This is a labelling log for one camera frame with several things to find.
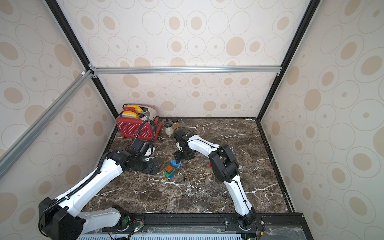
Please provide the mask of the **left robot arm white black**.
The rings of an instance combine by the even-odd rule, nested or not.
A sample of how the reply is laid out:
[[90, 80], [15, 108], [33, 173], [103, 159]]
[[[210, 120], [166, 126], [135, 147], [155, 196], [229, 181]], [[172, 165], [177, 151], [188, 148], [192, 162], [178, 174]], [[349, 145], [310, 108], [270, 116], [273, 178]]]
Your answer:
[[84, 206], [109, 182], [125, 172], [155, 174], [158, 164], [151, 158], [154, 144], [141, 139], [123, 149], [106, 152], [95, 170], [55, 199], [45, 198], [39, 203], [40, 233], [52, 240], [76, 240], [79, 236], [103, 228], [127, 231], [131, 225], [143, 225], [132, 220], [120, 207], [82, 212]]

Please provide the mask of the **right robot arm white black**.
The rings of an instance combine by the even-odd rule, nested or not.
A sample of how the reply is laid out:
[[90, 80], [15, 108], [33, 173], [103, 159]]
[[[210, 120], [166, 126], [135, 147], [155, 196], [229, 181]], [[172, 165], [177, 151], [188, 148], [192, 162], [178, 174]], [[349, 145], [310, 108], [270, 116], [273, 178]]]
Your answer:
[[174, 137], [178, 148], [174, 152], [175, 160], [179, 162], [194, 159], [195, 152], [209, 158], [215, 177], [225, 184], [233, 200], [239, 226], [244, 230], [250, 229], [255, 221], [256, 211], [242, 186], [239, 163], [231, 148], [226, 144], [213, 144], [197, 134], [187, 134], [183, 130], [177, 130]]

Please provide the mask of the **green long lego brick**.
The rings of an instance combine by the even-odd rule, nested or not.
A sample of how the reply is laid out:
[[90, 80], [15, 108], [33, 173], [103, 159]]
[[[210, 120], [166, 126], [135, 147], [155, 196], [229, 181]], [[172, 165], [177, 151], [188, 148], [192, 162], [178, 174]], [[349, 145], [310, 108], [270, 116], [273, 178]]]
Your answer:
[[165, 172], [164, 172], [164, 175], [165, 175], [168, 179], [172, 179], [172, 178], [174, 177], [174, 175], [175, 175], [175, 172], [176, 172], [175, 169], [173, 169], [173, 171], [170, 172], [170, 173], [168, 173], [167, 171], [165, 171]]

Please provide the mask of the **orange small lego brick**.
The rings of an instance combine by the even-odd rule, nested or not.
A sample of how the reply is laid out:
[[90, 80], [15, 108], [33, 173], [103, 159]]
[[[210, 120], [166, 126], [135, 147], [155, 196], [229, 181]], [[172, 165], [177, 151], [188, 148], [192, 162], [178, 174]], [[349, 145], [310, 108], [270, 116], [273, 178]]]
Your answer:
[[171, 165], [167, 165], [165, 167], [165, 171], [168, 173], [168, 174], [171, 174], [173, 171], [174, 171], [174, 168], [171, 166]]

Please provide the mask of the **light blue long lego brick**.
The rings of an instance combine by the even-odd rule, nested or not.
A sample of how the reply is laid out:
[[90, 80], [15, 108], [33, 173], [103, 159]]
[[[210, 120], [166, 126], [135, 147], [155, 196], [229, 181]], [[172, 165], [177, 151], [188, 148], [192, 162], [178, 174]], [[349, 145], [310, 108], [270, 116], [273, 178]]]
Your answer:
[[171, 161], [171, 166], [174, 167], [174, 168], [180, 168], [181, 164], [182, 164], [181, 161], [176, 161], [176, 160], [172, 160]]

